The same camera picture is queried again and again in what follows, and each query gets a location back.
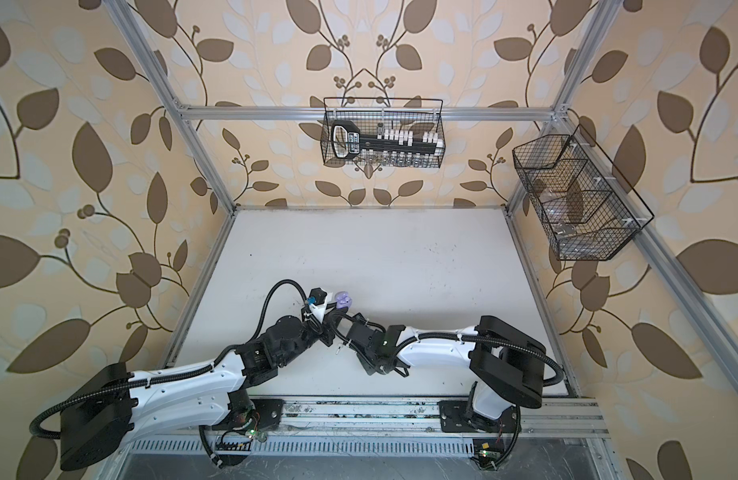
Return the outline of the purple round charging case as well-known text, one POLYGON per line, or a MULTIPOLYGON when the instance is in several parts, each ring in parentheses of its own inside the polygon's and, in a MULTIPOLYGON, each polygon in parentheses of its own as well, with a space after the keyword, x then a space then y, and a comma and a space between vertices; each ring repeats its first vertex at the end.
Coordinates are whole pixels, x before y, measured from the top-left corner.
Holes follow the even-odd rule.
POLYGON ((353 300, 348 292, 340 291, 335 294, 334 303, 336 309, 349 309, 352 306, 353 300))

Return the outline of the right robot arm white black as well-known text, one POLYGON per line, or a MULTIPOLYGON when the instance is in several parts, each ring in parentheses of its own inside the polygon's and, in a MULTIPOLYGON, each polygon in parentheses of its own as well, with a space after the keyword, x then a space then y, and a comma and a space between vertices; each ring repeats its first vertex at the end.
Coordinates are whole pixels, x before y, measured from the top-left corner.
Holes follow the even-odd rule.
POLYGON ((338 339, 350 347, 370 375, 407 377, 412 369, 427 367, 470 371, 477 377, 468 400, 471 421, 495 421, 510 408, 538 409, 544 389, 566 377, 544 344, 496 316, 484 315, 477 325, 459 330, 428 331, 385 327, 334 308, 322 324, 325 342, 338 339))

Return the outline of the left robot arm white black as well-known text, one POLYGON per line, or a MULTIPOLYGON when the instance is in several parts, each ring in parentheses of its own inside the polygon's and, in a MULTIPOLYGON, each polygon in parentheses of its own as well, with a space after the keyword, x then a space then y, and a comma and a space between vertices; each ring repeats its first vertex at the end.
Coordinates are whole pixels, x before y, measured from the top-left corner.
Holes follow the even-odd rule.
POLYGON ((274 379, 317 342, 332 341, 327 315, 352 304, 344 291, 297 291, 299 315, 258 326, 249 341, 225 347, 211 361, 151 371, 130 372, 122 362, 103 368, 70 398, 38 414, 31 435, 58 442, 60 467, 69 472, 155 432, 258 423, 262 415, 249 388, 274 379))

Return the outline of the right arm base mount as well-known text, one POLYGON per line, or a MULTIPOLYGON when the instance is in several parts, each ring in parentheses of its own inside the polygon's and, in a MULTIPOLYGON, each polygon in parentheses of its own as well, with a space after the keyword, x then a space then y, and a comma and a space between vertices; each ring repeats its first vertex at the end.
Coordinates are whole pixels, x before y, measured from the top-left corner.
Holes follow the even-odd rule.
POLYGON ((473 384, 466 400, 442 400, 438 407, 444 433, 505 434, 521 431, 520 409, 482 381, 473 384))

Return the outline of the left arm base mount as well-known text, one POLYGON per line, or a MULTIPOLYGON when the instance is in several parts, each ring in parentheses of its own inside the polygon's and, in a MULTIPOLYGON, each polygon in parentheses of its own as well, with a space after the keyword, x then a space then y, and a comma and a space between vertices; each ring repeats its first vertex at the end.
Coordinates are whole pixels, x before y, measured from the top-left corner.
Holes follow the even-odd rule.
POLYGON ((229 412, 213 426, 214 431, 271 430, 276 429, 283 418, 285 401, 280 398, 256 398, 245 389, 229 394, 229 412))

